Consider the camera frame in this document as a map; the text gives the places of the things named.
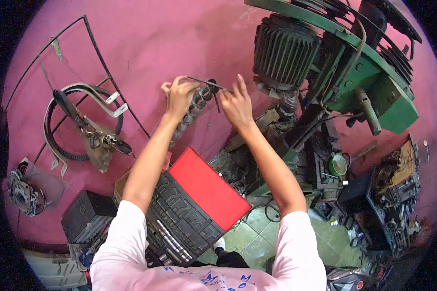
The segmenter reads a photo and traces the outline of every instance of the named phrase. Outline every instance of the pink t-shirt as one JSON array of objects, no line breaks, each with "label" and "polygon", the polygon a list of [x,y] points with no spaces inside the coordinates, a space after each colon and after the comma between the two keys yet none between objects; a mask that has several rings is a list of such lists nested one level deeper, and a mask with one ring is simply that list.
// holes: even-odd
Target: pink t-shirt
[{"label": "pink t-shirt", "polygon": [[144,252],[146,219],[133,203],[121,201],[107,240],[91,265],[92,290],[251,291],[326,290],[326,274],[307,213],[280,222],[273,276],[244,268],[216,266],[149,269]]}]

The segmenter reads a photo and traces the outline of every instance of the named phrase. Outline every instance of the tiled floor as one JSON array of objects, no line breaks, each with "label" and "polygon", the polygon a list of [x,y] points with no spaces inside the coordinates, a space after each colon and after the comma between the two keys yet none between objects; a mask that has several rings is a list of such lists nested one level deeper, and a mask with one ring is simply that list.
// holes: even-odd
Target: tiled floor
[{"label": "tiled floor", "polygon": [[[277,218],[277,212],[268,209],[271,218]],[[317,238],[319,256],[326,265],[361,266],[359,248],[349,245],[347,231],[343,226],[330,226],[329,222],[311,219]],[[264,208],[251,212],[247,222],[228,231],[224,238],[227,251],[239,252],[253,269],[265,270],[266,261],[275,255],[279,224],[270,222]],[[208,249],[199,261],[215,264],[217,258],[212,249]]]}]

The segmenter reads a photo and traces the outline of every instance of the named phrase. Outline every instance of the metal wire frame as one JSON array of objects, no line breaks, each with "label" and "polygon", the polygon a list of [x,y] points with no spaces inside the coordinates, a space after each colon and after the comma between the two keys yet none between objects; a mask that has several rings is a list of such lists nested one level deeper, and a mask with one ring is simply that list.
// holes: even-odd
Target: metal wire frame
[{"label": "metal wire frame", "polygon": [[[39,58],[39,56],[41,55],[41,53],[44,52],[44,50],[52,44],[52,42],[57,39],[62,33],[64,33],[68,28],[70,28],[71,26],[73,26],[76,22],[78,22],[79,20],[83,19],[84,20],[84,24],[86,25],[86,29],[87,29],[87,33],[89,34],[89,38],[91,38],[91,42],[92,45],[94,47],[95,52],[97,53],[97,56],[99,57],[99,60],[103,66],[103,68],[105,69],[105,73],[107,74],[107,77],[105,77],[105,79],[103,79],[101,82],[99,82],[97,84],[97,86],[100,86],[101,84],[105,83],[107,80],[110,80],[111,83],[113,84],[113,87],[115,87],[115,90],[120,94],[120,98],[122,98],[122,101],[125,102],[126,104],[128,104],[128,102],[126,102],[125,98],[123,97],[122,92],[120,91],[120,88],[118,88],[117,83],[115,82],[115,80],[113,79],[109,68],[107,67],[107,65],[105,64],[105,61],[102,57],[102,54],[100,53],[99,47],[97,46],[97,44],[95,43],[95,39],[94,39],[94,35],[92,34],[92,30],[91,27],[89,26],[89,21],[87,20],[87,16],[86,15],[82,15],[80,16],[78,19],[76,19],[75,21],[71,22],[70,25],[68,25],[67,27],[65,27],[63,30],[61,30],[59,33],[57,33],[56,36],[54,36],[53,38],[51,38],[49,40],[49,42],[41,49],[41,51],[34,57],[33,61],[31,61],[31,63],[29,64],[29,66],[26,68],[26,70],[24,71],[23,75],[21,75],[21,78],[18,80],[15,88],[13,89],[12,94],[10,95],[10,98],[8,99],[8,102],[6,103],[5,106],[5,111],[8,109],[8,106],[10,105],[10,102],[12,100],[12,97],[14,95],[14,93],[16,92],[17,87],[19,86],[19,84],[21,83],[21,81],[24,78],[24,75],[26,75],[26,73],[28,72],[28,70],[31,68],[31,66],[34,64],[34,62]],[[81,98],[80,101],[76,102],[76,106],[78,106],[84,99],[86,99],[87,95],[83,96]],[[142,130],[144,131],[144,133],[147,135],[148,138],[151,138],[151,136],[149,135],[149,133],[146,131],[146,129],[144,128],[144,126],[140,123],[139,119],[137,118],[136,114],[134,114],[133,110],[131,109],[131,107],[128,104],[128,110],[131,113],[131,115],[133,115],[134,119],[136,120],[137,124],[139,124],[139,126],[142,128]],[[63,121],[66,119],[66,115],[65,117],[62,118],[62,120],[60,120],[60,122],[57,124],[57,126],[55,126],[55,128],[52,130],[52,133],[55,133],[55,131],[57,131],[57,128],[63,123]],[[42,151],[44,150],[46,144],[44,143],[44,145],[41,147],[41,150],[39,151],[39,153],[36,156],[36,159],[34,160],[34,164],[36,164],[37,160],[39,159],[39,157],[41,156]]]}]

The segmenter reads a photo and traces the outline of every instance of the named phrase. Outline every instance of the white shoe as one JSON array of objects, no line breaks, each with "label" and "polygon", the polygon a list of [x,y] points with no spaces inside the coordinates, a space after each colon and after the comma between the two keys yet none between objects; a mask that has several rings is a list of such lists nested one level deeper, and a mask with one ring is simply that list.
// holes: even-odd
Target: white shoe
[{"label": "white shoe", "polygon": [[217,248],[222,248],[224,251],[226,250],[225,249],[225,239],[223,238],[223,236],[212,245],[212,248],[213,248],[216,256],[217,256],[217,252],[215,250]]}]

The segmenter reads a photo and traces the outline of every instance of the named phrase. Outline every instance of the hand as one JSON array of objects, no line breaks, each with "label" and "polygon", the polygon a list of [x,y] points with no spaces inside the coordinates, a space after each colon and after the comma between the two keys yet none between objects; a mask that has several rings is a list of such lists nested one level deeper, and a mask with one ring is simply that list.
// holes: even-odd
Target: hand
[{"label": "hand", "polygon": [[220,91],[219,96],[228,121],[241,133],[255,125],[255,122],[252,118],[251,98],[246,90],[245,80],[240,74],[238,83],[233,83],[233,94],[224,89]]},{"label": "hand", "polygon": [[161,89],[167,96],[167,112],[165,115],[176,124],[188,112],[191,105],[194,90],[199,87],[199,83],[185,82],[179,84],[181,80],[187,79],[187,76],[176,77],[173,83],[165,82]]}]

